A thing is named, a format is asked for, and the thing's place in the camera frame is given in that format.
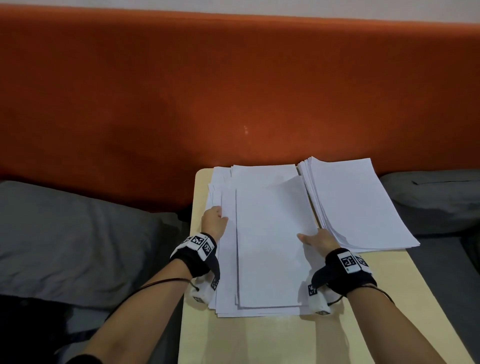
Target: right hand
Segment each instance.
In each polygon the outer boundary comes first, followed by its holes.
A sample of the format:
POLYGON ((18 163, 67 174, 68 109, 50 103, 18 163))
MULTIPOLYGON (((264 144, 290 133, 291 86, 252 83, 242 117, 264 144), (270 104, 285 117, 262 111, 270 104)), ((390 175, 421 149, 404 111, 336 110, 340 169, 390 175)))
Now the right hand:
POLYGON ((297 234, 297 237, 302 243, 315 248, 324 258, 329 252, 340 248, 340 244, 330 235, 327 229, 318 229, 318 233, 313 236, 297 234))

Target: hand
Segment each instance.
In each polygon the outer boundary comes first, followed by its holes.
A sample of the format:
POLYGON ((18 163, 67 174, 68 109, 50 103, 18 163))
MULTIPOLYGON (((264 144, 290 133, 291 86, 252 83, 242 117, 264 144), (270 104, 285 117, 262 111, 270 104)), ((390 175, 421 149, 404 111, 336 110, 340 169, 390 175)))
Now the hand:
POLYGON ((227 227, 227 221, 227 217, 222 217, 222 208, 213 206, 206 210, 202 216, 202 232, 211 235, 218 244, 225 232, 225 227, 227 227))
POLYGON ((313 236, 297 234, 297 237, 302 243, 315 248, 324 258, 329 252, 340 248, 340 244, 330 235, 327 229, 318 229, 318 233, 313 236))

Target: table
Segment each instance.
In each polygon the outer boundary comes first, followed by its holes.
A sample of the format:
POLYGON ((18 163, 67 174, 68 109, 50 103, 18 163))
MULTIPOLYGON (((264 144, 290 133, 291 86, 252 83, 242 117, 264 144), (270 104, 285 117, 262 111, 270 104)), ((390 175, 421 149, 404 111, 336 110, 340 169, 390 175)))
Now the table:
MULTIPOLYGON (((200 231, 213 169, 195 177, 191 234, 200 231)), ((473 363, 405 250, 364 254, 380 288, 448 364, 473 363)), ((337 313, 286 317, 218 318, 185 296, 179 364, 370 364, 373 359, 348 300, 337 313)))

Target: left hand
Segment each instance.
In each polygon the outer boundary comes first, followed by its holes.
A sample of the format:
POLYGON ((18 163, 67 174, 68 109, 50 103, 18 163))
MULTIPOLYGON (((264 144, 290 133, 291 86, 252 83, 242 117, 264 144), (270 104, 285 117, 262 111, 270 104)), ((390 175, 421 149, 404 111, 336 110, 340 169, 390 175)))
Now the left hand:
POLYGON ((222 207, 213 206, 206 210, 202 216, 202 232, 211 235, 218 244, 227 227, 227 221, 227 217, 222 217, 222 207))

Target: light wood tabletop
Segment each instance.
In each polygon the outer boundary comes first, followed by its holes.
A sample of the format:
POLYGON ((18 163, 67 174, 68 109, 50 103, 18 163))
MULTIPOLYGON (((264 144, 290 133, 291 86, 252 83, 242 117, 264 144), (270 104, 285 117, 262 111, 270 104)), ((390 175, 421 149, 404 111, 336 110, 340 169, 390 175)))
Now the light wood tabletop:
MULTIPOLYGON (((197 172, 191 234, 200 231, 213 169, 197 172)), ((405 250, 362 254, 378 286, 448 364, 473 363, 405 250)), ((218 318, 185 295, 179 364, 370 364, 373 359, 347 299, 337 313, 218 318)))

